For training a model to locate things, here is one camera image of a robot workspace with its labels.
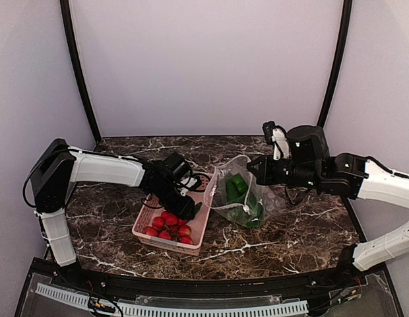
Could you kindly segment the small dark toy cucumber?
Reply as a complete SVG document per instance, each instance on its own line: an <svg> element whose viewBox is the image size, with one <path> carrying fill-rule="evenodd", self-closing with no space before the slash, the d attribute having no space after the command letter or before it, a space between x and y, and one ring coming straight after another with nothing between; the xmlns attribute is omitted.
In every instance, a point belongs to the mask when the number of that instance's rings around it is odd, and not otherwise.
<svg viewBox="0 0 409 317"><path fill-rule="evenodd" d="M201 210L202 204L203 204L202 202L199 202L194 206L194 209L193 209L194 215L196 215Z"/></svg>

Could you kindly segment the green toy bell pepper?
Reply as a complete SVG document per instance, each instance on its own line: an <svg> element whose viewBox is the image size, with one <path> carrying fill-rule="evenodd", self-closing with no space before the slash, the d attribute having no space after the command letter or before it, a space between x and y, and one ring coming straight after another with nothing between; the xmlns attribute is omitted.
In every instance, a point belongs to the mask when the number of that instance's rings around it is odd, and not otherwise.
<svg viewBox="0 0 409 317"><path fill-rule="evenodd" d="M233 201L245 195L248 191L248 184L241 174L235 174L226 181L226 197L228 201Z"/></svg>

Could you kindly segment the clear zip top bag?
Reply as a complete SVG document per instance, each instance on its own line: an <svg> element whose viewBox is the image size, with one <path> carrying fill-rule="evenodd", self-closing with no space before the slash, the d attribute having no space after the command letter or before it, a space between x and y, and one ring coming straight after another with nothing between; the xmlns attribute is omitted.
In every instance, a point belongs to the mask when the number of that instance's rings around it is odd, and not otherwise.
<svg viewBox="0 0 409 317"><path fill-rule="evenodd" d="M216 166L203 203L226 220L253 229L281 214L286 202L270 188L257 184L256 177L247 170L249 162L249 157L238 155Z"/></svg>

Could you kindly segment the toy bok choy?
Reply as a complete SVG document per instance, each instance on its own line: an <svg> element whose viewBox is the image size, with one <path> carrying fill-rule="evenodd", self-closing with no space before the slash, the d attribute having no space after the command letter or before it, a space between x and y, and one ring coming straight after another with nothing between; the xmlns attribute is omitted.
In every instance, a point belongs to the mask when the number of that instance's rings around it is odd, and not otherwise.
<svg viewBox="0 0 409 317"><path fill-rule="evenodd" d="M222 212L222 216L246 228L258 228L263 223L264 207L252 192L227 202L229 207Z"/></svg>

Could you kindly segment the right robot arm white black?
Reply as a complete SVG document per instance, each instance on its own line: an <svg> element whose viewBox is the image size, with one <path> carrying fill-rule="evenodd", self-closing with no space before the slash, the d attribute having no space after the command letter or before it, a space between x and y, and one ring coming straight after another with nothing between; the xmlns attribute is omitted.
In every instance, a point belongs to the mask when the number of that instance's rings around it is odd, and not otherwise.
<svg viewBox="0 0 409 317"><path fill-rule="evenodd" d="M387 168L373 157L330 155L323 128L300 125L285 131L266 122L263 132L274 152L247 164L258 185L303 187L318 194L383 201L409 209L409 174ZM409 221L379 238L345 247L338 267L366 271L407 253Z"/></svg>

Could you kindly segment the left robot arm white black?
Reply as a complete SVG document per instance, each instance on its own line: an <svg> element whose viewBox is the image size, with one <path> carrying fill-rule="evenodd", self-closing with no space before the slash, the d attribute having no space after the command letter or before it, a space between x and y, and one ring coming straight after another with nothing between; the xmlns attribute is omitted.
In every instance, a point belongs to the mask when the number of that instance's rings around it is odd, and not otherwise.
<svg viewBox="0 0 409 317"><path fill-rule="evenodd" d="M183 220L195 217L195 202L181 192L187 188L181 180L191 175L186 160L177 152L164 160L85 151L71 147L64 139L55 139L31 169L23 186L30 186L33 202L25 200L40 219L59 267L77 262L67 220L65 206L69 184L99 182L140 188L153 195L167 211Z"/></svg>

